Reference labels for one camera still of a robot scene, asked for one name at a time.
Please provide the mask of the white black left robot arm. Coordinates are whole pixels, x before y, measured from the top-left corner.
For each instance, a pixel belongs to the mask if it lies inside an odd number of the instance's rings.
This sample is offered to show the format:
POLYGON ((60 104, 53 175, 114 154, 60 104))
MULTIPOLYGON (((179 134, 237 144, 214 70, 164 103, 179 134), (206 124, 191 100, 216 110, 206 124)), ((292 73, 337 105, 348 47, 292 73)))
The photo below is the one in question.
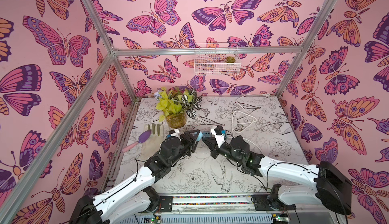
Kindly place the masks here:
POLYGON ((200 130, 171 131, 136 173, 108 191, 80 198, 74 208, 71 224, 118 224, 138 212, 159 208, 159 194, 152 185, 166 176, 174 164, 195 152, 202 139, 200 130))

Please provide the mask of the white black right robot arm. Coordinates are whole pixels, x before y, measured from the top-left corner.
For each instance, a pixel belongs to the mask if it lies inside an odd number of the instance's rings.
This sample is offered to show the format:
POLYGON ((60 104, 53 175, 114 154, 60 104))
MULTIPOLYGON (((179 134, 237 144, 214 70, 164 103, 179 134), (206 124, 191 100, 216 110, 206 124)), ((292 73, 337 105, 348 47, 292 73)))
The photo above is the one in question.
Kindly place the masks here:
POLYGON ((283 162, 252 152, 242 136, 229 143, 224 135, 202 138, 212 158, 223 156, 241 172, 265 179, 275 177, 297 183, 295 187, 274 185, 271 194, 280 205, 322 205, 328 210, 348 216, 352 212, 352 183, 332 163, 304 165, 283 162))

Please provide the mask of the blue earbud case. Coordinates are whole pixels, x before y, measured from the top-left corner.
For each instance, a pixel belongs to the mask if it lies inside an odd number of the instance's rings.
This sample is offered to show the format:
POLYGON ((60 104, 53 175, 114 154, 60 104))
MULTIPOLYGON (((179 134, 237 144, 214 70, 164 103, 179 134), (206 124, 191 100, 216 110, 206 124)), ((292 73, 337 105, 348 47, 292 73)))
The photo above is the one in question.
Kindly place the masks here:
POLYGON ((202 132, 199 132, 196 141, 199 142, 199 141, 202 139, 202 137, 203 137, 203 133, 202 133, 202 132))

